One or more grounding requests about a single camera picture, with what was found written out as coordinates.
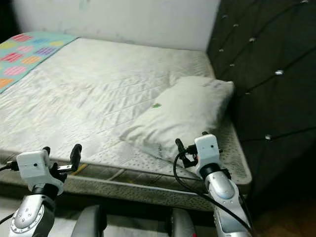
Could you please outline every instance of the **quilted mattress cover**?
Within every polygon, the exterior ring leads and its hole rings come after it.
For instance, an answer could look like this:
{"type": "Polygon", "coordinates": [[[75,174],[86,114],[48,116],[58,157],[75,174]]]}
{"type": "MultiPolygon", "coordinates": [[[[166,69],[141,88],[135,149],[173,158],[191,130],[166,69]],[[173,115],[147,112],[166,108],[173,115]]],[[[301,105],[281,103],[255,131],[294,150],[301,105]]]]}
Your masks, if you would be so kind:
{"type": "MultiPolygon", "coordinates": [[[[119,132],[182,76],[213,77],[203,52],[77,39],[0,95],[0,161],[51,147],[68,161],[81,143],[85,169],[68,178],[65,190],[192,209],[210,209],[172,177],[172,164],[121,141],[119,132]]],[[[223,165],[246,192],[251,182],[234,127],[225,117],[216,132],[223,165]]],[[[180,176],[200,189],[191,172],[180,176]]],[[[17,173],[0,181],[23,184],[17,173]]]]}

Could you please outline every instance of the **patterned blanket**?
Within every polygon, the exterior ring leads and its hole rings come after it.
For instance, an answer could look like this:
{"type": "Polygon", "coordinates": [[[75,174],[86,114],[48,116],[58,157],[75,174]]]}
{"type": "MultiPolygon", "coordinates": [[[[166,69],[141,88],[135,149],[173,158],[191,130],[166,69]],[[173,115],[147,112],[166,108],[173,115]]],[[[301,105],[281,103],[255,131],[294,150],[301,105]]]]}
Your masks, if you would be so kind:
{"type": "Polygon", "coordinates": [[[28,32],[1,43],[0,93],[76,38],[49,32],[28,32]]]}

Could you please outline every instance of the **bed frame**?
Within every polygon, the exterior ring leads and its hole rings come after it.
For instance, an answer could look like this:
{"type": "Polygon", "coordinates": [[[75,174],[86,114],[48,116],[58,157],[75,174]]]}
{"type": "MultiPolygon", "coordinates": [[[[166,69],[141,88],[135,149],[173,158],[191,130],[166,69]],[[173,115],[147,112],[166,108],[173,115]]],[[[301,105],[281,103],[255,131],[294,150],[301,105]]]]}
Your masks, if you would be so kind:
{"type": "Polygon", "coordinates": [[[219,7],[207,54],[217,79],[236,86],[230,112],[256,209],[315,191],[315,24],[311,0],[222,0],[219,7]]]}

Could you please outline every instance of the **white pillow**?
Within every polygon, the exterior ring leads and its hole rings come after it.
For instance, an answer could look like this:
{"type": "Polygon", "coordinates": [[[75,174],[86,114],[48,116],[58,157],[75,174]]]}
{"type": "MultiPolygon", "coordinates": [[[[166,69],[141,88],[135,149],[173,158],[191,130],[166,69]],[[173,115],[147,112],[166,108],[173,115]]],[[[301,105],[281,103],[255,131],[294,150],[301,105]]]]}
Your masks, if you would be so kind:
{"type": "Polygon", "coordinates": [[[157,158],[174,160],[178,154],[175,139],[188,146],[203,131],[215,130],[233,90],[231,81],[181,78],[161,93],[120,139],[157,158]]]}

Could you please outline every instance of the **white wall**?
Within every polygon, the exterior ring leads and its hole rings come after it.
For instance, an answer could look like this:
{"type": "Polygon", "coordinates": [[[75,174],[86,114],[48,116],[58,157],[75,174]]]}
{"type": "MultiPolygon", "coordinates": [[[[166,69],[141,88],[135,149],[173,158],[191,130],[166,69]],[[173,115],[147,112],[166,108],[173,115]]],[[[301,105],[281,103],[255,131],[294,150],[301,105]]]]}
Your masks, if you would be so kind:
{"type": "Polygon", "coordinates": [[[206,50],[220,0],[14,0],[22,31],[206,50]]]}

